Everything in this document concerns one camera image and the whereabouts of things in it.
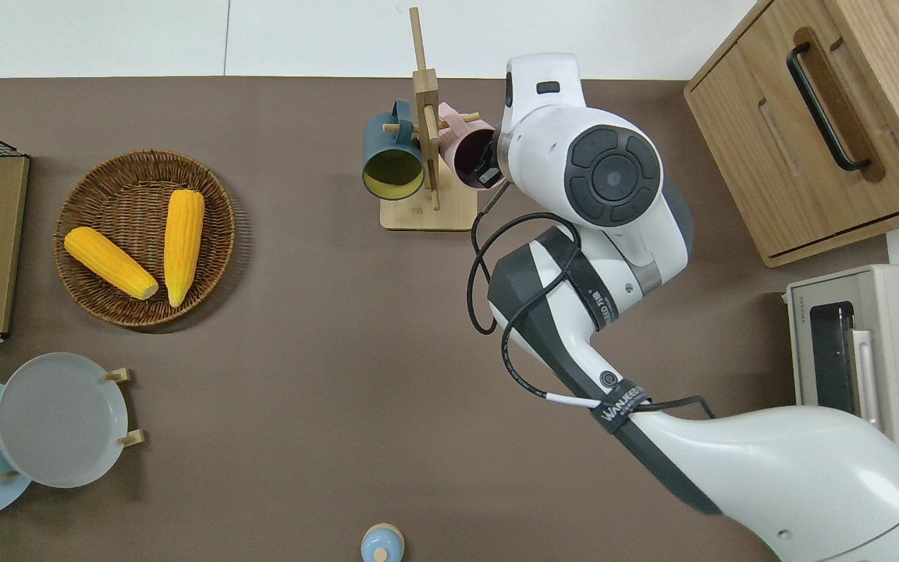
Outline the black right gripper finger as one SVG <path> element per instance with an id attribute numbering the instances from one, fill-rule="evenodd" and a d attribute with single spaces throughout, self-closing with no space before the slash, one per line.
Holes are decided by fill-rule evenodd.
<path id="1" fill-rule="evenodd" d="M 493 188 L 502 182 L 502 171 L 497 163 L 496 139 L 485 144 L 478 158 L 478 184 L 481 188 Z"/>

